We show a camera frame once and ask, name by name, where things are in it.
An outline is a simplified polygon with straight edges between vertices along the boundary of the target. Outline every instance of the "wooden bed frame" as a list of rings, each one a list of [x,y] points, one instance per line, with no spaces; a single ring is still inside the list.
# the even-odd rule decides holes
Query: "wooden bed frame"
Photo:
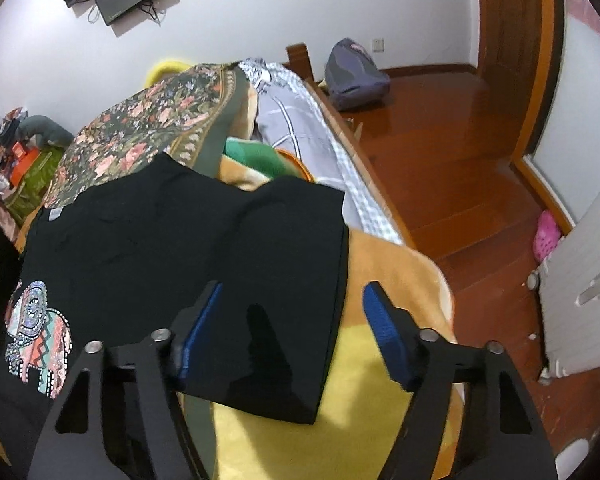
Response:
[[[365,155],[362,146],[356,140],[347,121],[345,121],[342,116],[336,111],[333,107],[327,96],[322,92],[318,85],[314,80],[314,70],[311,66],[311,60],[309,59],[309,52],[306,49],[306,45],[304,43],[296,43],[293,45],[289,45],[286,48],[286,55],[288,57],[288,62],[283,63],[285,67],[287,67],[292,72],[295,72],[300,76],[302,80],[304,80],[315,92],[315,95],[318,99],[320,99],[321,103],[324,105],[324,108],[327,109],[328,113],[330,113],[336,120],[339,129],[342,131],[344,136],[346,137],[347,142],[353,146],[355,150],[355,155],[357,155],[357,159],[362,168],[358,168],[360,173],[366,173],[368,179],[370,179],[374,186],[370,186],[370,192],[374,196],[374,198],[378,201],[383,208],[388,210],[391,216],[391,220],[394,223],[394,227],[400,233],[400,236],[404,240],[404,243],[412,249],[415,249],[416,245],[413,241],[413,237],[411,237],[411,233],[407,229],[407,226],[404,224],[400,213],[398,212],[397,207],[394,202],[392,202],[389,194],[386,192],[386,189],[382,185],[382,182],[378,178],[371,161],[368,156]]]

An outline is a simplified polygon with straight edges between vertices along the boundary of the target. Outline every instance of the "white wall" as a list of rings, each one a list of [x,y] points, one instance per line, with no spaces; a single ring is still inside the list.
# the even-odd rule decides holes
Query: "white wall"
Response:
[[[160,60],[286,60],[288,44],[305,42],[321,76],[345,36],[367,48],[384,38],[385,52],[375,56],[381,68],[470,60],[470,0],[179,0],[161,26],[136,10],[115,27],[91,24],[87,9],[67,9],[62,0],[4,2],[0,114],[25,105],[77,132],[141,89]]]
[[[480,0],[469,0],[469,64],[478,68],[478,49],[480,48]]]
[[[581,2],[576,15],[595,23]],[[532,160],[577,222],[600,192],[600,32],[576,15],[566,15],[558,85]]]

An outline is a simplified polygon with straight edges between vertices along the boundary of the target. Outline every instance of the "baseboard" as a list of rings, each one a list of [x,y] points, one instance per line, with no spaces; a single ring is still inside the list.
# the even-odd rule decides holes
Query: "baseboard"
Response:
[[[403,77],[406,75],[440,74],[440,73],[469,73],[475,74],[476,68],[468,63],[443,63],[434,65],[396,66],[384,68],[382,72],[389,77]]]

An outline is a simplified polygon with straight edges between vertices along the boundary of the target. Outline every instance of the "clothing label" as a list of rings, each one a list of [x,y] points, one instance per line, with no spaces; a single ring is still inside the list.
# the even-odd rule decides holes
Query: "clothing label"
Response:
[[[60,216],[60,213],[62,212],[62,209],[64,209],[64,206],[56,207],[49,211],[49,221],[51,222],[52,220],[58,218]]]

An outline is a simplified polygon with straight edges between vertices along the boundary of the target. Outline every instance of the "elephant print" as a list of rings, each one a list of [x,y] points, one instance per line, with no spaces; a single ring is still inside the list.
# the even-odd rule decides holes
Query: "elephant print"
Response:
[[[29,370],[39,370],[38,390],[55,399],[66,379],[71,332],[64,316],[48,307],[43,282],[25,288],[6,325],[13,338],[4,356],[9,371],[27,383]]]

